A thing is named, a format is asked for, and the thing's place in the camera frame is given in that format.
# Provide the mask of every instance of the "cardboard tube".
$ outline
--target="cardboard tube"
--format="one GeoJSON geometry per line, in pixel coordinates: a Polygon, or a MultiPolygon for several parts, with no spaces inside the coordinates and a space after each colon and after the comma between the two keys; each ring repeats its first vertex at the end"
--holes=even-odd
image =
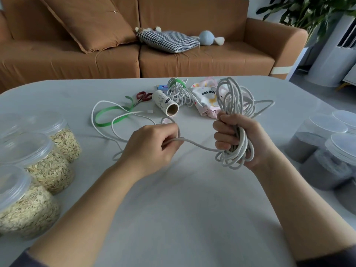
{"type": "Polygon", "coordinates": [[[175,116],[179,110],[179,106],[176,102],[174,102],[170,97],[168,97],[161,90],[157,90],[154,92],[154,102],[156,105],[167,115],[167,116],[175,116]]]}

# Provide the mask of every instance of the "sofa backrest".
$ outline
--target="sofa backrest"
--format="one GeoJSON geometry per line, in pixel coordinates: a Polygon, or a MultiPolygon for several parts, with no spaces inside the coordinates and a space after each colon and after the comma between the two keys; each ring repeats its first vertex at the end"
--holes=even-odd
{"type": "Polygon", "coordinates": [[[198,36],[211,31],[226,41],[242,41],[248,0],[139,0],[140,24],[198,36]]]}
{"type": "MultiPolygon", "coordinates": [[[[112,0],[134,29],[139,26],[137,0],[112,0]]],[[[68,32],[39,0],[1,0],[15,40],[68,40],[68,32]]]]}

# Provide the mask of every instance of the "brown pillow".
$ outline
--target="brown pillow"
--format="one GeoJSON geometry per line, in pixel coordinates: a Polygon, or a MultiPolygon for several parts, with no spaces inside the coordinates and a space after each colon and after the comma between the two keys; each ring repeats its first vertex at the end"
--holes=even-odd
{"type": "Polygon", "coordinates": [[[136,41],[111,0],[40,0],[85,53],[136,41]]]}

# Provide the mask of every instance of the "hand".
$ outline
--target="hand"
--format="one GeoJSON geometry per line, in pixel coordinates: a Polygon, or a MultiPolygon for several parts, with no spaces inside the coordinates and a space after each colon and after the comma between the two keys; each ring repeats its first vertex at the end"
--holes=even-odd
{"type": "Polygon", "coordinates": [[[176,123],[143,126],[131,135],[117,164],[137,171],[135,181],[138,181],[171,162],[183,141],[171,141],[164,147],[162,144],[177,135],[176,123]]]}
{"type": "Polygon", "coordinates": [[[264,164],[270,157],[273,157],[274,153],[278,152],[278,148],[257,121],[240,114],[227,115],[224,112],[220,112],[217,118],[218,120],[213,123],[212,127],[217,131],[214,135],[215,146],[220,150],[228,150],[231,145],[239,143],[231,125],[238,125],[245,129],[247,137],[255,149],[252,161],[244,164],[250,170],[264,164]]]}

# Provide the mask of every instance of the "person's left hand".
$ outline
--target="person's left hand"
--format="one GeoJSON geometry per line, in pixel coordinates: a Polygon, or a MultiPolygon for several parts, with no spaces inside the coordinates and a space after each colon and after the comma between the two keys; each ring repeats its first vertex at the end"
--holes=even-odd
{"type": "Polygon", "coordinates": [[[183,141],[171,141],[163,147],[162,144],[177,135],[176,123],[143,126],[131,135],[117,165],[132,167],[138,181],[171,162],[183,141]]]}

